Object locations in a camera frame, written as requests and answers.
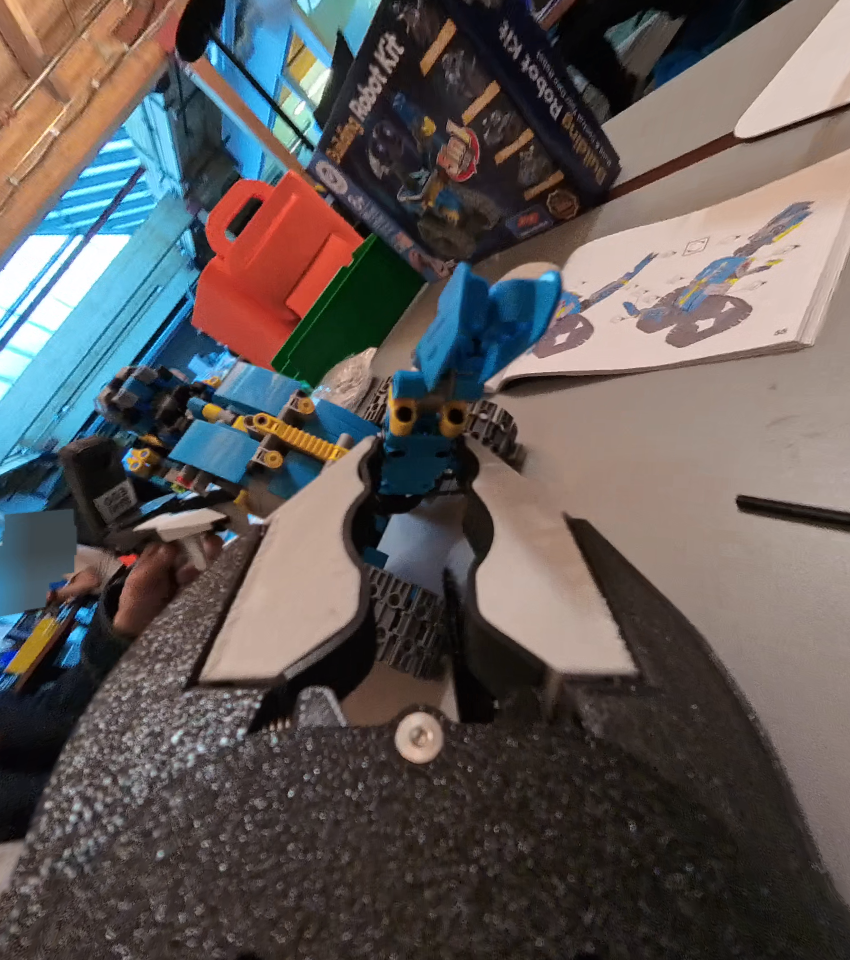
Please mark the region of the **black axle rod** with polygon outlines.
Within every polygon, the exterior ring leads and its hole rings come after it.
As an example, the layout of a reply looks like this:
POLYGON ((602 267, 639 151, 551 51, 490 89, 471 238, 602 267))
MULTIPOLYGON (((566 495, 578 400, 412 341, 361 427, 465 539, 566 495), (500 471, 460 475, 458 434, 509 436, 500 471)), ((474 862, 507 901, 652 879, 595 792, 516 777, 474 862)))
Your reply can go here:
POLYGON ((736 508, 745 514, 802 523, 850 533, 850 510, 738 494, 736 508))

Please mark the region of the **green plastic bin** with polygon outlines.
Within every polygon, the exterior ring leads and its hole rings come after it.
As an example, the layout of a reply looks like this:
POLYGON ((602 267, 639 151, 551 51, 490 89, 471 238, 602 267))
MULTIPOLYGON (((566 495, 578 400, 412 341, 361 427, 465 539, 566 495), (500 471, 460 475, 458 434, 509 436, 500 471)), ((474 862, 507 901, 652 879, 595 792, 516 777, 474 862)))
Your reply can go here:
POLYGON ((379 347, 423 287, 381 238, 367 237, 270 361, 276 373, 317 387, 336 365, 379 347))

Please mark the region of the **open instruction booklet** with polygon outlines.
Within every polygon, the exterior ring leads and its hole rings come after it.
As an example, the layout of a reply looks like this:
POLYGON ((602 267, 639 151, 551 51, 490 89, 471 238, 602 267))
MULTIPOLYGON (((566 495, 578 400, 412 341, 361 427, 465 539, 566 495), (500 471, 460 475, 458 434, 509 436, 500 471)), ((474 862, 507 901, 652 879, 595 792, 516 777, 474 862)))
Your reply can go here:
POLYGON ((850 255, 850 149, 579 246, 543 336, 493 380, 629 375, 813 346, 850 255))

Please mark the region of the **person's left forearm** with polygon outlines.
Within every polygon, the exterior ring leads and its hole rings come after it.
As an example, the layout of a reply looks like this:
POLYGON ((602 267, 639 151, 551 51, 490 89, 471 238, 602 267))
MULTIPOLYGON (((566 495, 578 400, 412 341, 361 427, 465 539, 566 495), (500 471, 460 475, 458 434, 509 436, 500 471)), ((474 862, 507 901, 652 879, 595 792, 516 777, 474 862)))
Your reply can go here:
POLYGON ((56 681, 49 703, 71 720, 77 719, 110 671, 129 649, 132 636, 115 627, 119 601, 129 572, 115 574, 99 594, 92 621, 80 645, 76 665, 56 681))

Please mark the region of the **orange plastic bin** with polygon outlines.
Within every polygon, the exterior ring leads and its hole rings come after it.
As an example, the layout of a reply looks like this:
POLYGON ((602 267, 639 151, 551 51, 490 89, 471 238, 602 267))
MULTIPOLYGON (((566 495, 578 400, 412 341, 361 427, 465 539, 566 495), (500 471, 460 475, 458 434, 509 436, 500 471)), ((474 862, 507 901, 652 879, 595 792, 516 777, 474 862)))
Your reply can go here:
POLYGON ((195 290, 192 325, 269 369, 363 239, 303 176, 243 178, 210 212, 213 252, 195 290))

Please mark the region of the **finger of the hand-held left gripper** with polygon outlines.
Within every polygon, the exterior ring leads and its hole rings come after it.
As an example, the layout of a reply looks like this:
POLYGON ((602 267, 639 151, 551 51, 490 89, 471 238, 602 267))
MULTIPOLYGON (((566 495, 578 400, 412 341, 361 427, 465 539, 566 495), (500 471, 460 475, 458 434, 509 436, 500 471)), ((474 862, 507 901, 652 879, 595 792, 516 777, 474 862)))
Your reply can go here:
POLYGON ((223 529, 230 517, 220 510, 201 508, 163 512, 132 528, 132 532, 162 543, 196 538, 200 535, 223 529))

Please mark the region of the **white desk lamp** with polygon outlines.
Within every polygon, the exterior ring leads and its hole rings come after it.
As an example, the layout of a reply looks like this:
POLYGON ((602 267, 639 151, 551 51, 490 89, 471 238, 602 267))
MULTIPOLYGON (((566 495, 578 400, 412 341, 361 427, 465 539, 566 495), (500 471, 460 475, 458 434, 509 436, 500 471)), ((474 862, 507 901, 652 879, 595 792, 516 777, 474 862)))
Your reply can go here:
POLYGON ((850 1, 839 1, 794 51, 734 128, 755 140, 850 106, 850 1))

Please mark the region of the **grey desk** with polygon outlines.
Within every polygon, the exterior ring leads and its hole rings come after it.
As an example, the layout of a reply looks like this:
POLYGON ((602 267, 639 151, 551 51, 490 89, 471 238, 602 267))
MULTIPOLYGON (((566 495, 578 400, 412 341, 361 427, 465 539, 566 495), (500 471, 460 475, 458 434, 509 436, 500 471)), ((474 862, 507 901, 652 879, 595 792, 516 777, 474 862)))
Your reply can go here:
MULTIPOLYGON (((604 206, 494 256, 531 261, 709 207, 850 149, 850 109, 738 144, 739 117, 833 2, 790 2, 606 129, 604 206)), ((850 533, 744 513, 748 495, 850 511, 850 254, 813 347, 502 399, 527 474, 591 522, 713 646, 788 772, 850 905, 850 533)))

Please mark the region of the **dark denim jacket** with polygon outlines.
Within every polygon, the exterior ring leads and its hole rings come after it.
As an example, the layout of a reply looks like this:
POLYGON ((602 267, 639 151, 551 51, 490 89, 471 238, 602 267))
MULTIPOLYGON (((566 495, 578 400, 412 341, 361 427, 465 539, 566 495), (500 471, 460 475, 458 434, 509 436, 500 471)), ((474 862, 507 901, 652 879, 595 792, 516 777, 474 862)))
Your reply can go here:
POLYGON ((81 663, 33 695, 0 694, 0 844, 25 837, 59 754, 106 676, 81 663))

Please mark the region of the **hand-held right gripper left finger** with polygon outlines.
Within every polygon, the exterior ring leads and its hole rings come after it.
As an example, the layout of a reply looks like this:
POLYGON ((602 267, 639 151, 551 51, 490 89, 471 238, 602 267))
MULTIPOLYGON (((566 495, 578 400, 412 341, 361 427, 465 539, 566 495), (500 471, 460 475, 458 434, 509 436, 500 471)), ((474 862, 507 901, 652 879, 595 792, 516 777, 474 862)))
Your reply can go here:
POLYGON ((269 518, 195 681, 212 688, 326 687, 340 700, 376 655, 371 584, 355 525, 371 512, 381 439, 360 440, 269 518))

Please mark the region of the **bubble wrap bag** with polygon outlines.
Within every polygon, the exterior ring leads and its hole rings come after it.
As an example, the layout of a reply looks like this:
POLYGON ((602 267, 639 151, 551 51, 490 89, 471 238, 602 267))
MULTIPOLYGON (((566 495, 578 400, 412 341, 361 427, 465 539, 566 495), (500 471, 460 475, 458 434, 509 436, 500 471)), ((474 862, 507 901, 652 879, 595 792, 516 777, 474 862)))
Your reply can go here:
POLYGON ((378 371, 379 348, 371 346, 338 362, 315 388, 321 400, 332 402, 353 413, 362 414, 379 395, 386 378, 378 371))

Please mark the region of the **blue brick robot arm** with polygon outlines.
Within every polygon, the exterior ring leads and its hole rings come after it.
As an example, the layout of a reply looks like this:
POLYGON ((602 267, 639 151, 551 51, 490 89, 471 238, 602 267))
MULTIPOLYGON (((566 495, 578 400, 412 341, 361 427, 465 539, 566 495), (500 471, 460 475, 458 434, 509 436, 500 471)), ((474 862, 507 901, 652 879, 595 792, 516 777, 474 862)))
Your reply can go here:
POLYGON ((487 382, 543 336, 562 293, 557 270, 490 283, 465 263, 455 267, 414 350, 413 369, 391 377, 373 470, 380 514, 413 510, 446 476, 462 483, 471 408, 487 382))

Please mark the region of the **dark blue toy box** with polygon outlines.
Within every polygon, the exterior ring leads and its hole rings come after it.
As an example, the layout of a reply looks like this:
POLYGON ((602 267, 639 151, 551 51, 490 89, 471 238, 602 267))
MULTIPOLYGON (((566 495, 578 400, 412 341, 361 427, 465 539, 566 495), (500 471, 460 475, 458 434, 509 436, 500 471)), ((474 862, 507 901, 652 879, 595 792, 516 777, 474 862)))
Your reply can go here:
POLYGON ((620 170, 526 2, 381 2, 309 164, 428 282, 594 208, 620 170))

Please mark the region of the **blue toy brick robot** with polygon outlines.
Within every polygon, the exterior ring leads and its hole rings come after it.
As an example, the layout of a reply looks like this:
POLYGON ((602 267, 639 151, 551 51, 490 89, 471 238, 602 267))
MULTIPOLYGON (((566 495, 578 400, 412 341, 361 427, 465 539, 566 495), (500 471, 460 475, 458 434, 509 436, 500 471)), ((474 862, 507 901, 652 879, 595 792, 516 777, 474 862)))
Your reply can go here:
MULTIPOLYGON (((227 514, 234 530, 239 520, 246 521, 250 515, 265 524, 263 532, 249 533, 256 537, 250 559, 243 563, 224 608, 214 615, 216 626, 194 667, 194 678, 272 514, 324 468, 342 460, 359 441, 379 437, 382 445, 388 392, 380 400, 382 420, 371 420, 316 398, 297 380, 244 362, 238 362, 218 384, 187 381, 164 367, 125 367, 102 391, 98 406, 107 420, 139 439, 156 442, 133 449, 137 468, 146 473, 158 471, 163 476, 174 473, 171 481, 194 493, 200 487, 215 486, 220 500, 212 507, 227 514)), ((482 395, 471 408, 463 446, 466 441, 476 441, 521 474, 515 467, 514 420, 488 416, 488 406, 482 395)), ((464 503, 465 476, 461 483, 454 477, 444 477, 438 489, 410 512, 438 497, 460 497, 464 503)), ((372 670, 378 659, 379 637, 371 570, 381 569, 379 561, 386 555, 379 544, 392 517, 399 515, 380 513, 374 492, 367 519, 355 525, 356 545, 370 583, 375 625, 372 670)))

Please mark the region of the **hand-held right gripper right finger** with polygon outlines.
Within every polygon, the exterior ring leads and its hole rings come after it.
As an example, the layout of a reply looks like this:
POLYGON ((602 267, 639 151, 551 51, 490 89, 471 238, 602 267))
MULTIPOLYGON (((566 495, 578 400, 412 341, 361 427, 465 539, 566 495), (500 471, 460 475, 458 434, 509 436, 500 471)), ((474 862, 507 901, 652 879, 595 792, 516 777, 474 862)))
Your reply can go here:
POLYGON ((636 683, 638 661, 571 518, 476 440, 461 460, 461 532, 443 571, 456 718, 488 723, 524 699, 550 716, 576 685, 636 683))

